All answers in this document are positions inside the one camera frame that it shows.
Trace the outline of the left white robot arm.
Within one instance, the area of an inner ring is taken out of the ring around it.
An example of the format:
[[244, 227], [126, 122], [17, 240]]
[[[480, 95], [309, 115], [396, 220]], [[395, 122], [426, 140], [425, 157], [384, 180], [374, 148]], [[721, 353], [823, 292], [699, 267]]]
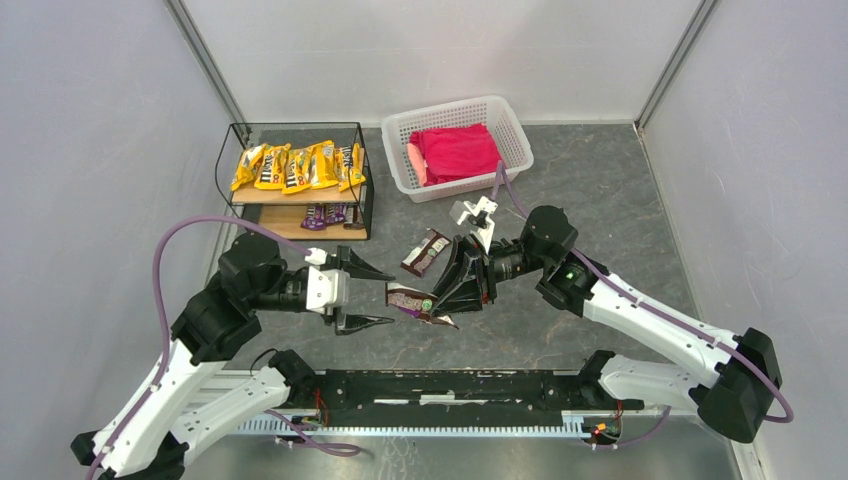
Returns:
[[262, 411], [307, 393], [311, 368], [292, 350], [216, 400], [190, 409], [195, 394], [261, 331], [260, 311], [316, 313], [345, 335], [388, 318], [348, 315], [342, 307], [352, 279], [391, 281], [350, 248], [308, 250], [291, 271], [280, 245], [250, 232], [218, 259], [218, 270], [170, 325], [167, 347], [120, 413], [70, 448], [90, 479], [178, 479], [224, 435]]

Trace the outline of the yellow candy bag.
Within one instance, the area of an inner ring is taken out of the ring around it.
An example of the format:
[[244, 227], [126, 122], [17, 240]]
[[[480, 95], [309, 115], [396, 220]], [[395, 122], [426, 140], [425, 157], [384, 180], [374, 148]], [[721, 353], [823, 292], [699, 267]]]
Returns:
[[335, 171], [335, 144], [332, 140], [309, 147], [309, 186], [313, 190], [337, 186], [339, 183]]
[[364, 174], [364, 149], [359, 143], [338, 147], [334, 153], [335, 174], [340, 192], [366, 182]]
[[230, 190], [232, 192], [237, 191], [256, 178], [267, 147], [267, 144], [260, 144], [249, 147], [242, 152], [233, 179], [230, 182]]

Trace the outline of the purple brown M&M bag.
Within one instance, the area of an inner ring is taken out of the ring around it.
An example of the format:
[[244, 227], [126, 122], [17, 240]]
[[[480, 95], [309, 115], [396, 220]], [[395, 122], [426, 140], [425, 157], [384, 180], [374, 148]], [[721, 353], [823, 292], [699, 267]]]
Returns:
[[347, 204], [333, 204], [325, 207], [325, 223], [327, 225], [344, 224], [347, 221]]

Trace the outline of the purple candy bag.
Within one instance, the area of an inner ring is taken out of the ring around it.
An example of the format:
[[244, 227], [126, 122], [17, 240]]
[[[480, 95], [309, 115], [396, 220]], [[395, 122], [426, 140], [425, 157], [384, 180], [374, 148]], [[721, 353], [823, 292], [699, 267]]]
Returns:
[[300, 227], [309, 231], [322, 231], [327, 228], [326, 208], [323, 204], [311, 204], [306, 208], [306, 214]]

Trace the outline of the brown candy bag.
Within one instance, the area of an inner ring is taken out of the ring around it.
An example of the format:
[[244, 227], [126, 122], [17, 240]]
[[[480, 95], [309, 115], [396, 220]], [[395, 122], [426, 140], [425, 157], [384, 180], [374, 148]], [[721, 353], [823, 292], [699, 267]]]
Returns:
[[429, 229], [423, 239], [401, 261], [401, 268], [416, 277], [423, 277], [434, 260], [452, 241], [440, 232]]
[[430, 293], [397, 282], [387, 282], [385, 301], [387, 306], [395, 307], [423, 323], [459, 329], [449, 315], [435, 313], [437, 297]]

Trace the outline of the brown candy bag top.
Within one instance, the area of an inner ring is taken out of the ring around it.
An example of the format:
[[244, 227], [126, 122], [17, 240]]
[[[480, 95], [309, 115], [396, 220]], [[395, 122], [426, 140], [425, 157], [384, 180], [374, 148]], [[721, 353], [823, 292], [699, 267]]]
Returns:
[[423, 239], [401, 261], [401, 268], [416, 277], [423, 277], [434, 260], [452, 241], [440, 232], [429, 229]]

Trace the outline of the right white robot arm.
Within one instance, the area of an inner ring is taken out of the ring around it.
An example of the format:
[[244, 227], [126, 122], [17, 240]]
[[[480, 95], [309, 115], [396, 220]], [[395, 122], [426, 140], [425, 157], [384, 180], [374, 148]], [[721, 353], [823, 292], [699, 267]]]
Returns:
[[599, 352], [590, 377], [611, 398], [692, 412], [713, 431], [751, 443], [785, 405], [774, 343], [765, 333], [742, 334], [685, 315], [632, 287], [577, 250], [577, 229], [558, 207], [527, 216], [521, 234], [495, 241], [496, 204], [458, 201], [450, 211], [469, 228], [454, 240], [450, 262], [432, 292], [428, 313], [446, 320], [480, 311], [501, 284], [538, 273], [536, 290], [550, 306], [615, 329], [662, 356], [659, 363]]

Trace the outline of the yellow M&M bag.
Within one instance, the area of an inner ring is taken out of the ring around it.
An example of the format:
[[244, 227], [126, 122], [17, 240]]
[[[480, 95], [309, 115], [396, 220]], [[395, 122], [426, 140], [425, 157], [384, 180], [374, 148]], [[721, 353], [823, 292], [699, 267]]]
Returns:
[[289, 143], [265, 146], [261, 168], [254, 181], [255, 188], [262, 191], [283, 189], [285, 183], [284, 165], [290, 148]]
[[293, 195], [311, 188], [310, 167], [312, 160], [312, 149], [292, 149], [287, 154], [284, 165], [284, 184], [282, 193]]

